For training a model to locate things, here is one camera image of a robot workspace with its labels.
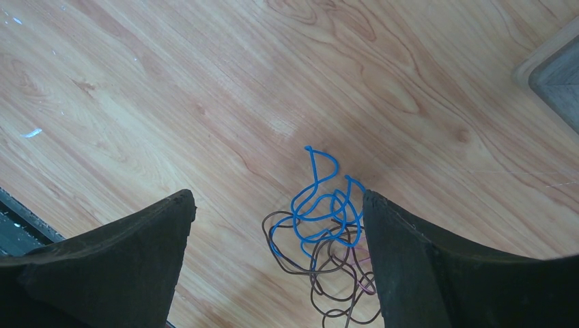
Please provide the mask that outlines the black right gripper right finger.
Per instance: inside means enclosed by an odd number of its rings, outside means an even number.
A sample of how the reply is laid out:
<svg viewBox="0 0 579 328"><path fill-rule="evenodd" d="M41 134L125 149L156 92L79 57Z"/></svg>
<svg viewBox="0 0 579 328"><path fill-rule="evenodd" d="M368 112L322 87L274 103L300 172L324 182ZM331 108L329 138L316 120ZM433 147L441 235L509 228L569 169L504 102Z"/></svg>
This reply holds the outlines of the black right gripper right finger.
<svg viewBox="0 0 579 328"><path fill-rule="evenodd" d="M468 240L375 191L363 221L386 327L577 327L578 257L539 260Z"/></svg>

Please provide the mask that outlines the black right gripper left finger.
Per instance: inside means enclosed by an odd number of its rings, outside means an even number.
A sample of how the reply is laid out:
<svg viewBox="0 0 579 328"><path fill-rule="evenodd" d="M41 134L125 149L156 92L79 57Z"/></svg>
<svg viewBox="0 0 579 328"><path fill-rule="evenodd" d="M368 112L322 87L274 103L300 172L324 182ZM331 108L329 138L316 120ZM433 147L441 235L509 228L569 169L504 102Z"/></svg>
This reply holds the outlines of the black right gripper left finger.
<svg viewBox="0 0 579 328"><path fill-rule="evenodd" d="M1 257L2 327L168 327L196 206L188 189Z"/></svg>

